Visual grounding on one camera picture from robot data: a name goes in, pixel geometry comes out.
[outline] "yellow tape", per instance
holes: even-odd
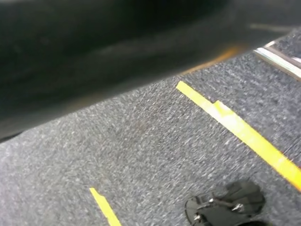
[[[290,161],[238,115],[220,101],[212,104],[182,81],[179,82],[177,88],[249,146],[301,192],[300,168]]]
[[[201,70],[201,69],[210,67],[210,66],[223,61],[223,60],[226,60],[226,59],[238,55],[238,53],[241,52],[243,49],[244,48],[242,46],[235,46],[235,47],[229,48],[213,60],[201,64],[201,65],[198,65],[196,67],[193,67],[193,68],[187,70],[187,71],[184,71],[182,74],[184,75],[184,74],[187,74],[187,73],[192,73],[192,72],[194,72],[196,70]]]
[[[104,214],[110,226],[121,226],[114,211],[109,206],[104,196],[98,194],[94,188],[90,188],[91,193],[94,197],[100,210]]]

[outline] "yellow stripe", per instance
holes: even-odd
[[[90,188],[91,193],[94,197],[100,210],[104,214],[110,226],[121,226],[113,210],[109,206],[104,196],[98,194],[94,188]]]
[[[179,82],[177,88],[249,146],[301,192],[300,168],[290,161],[238,115],[220,101],[212,104],[182,81]]]

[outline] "yellow line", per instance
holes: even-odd
[[[301,192],[301,169],[220,101],[211,103],[184,82],[178,90],[249,146]]]
[[[118,219],[115,215],[114,211],[109,206],[104,196],[98,194],[94,188],[90,188],[91,193],[94,197],[96,202],[104,214],[110,226],[121,226]]]

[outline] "floor marking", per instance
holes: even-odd
[[[94,197],[104,216],[108,219],[110,226],[121,226],[118,219],[115,216],[114,211],[109,206],[108,201],[104,196],[98,194],[94,188],[90,188],[91,193]]]
[[[301,169],[220,101],[211,103],[180,81],[177,88],[249,146],[301,192]]]

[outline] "gray carpet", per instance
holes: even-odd
[[[301,32],[278,45],[300,57]],[[252,53],[128,92],[0,145],[1,226],[186,226],[186,197],[239,178],[261,185],[263,218],[301,225],[301,197],[253,151],[177,91],[220,100],[301,165],[301,83]]]

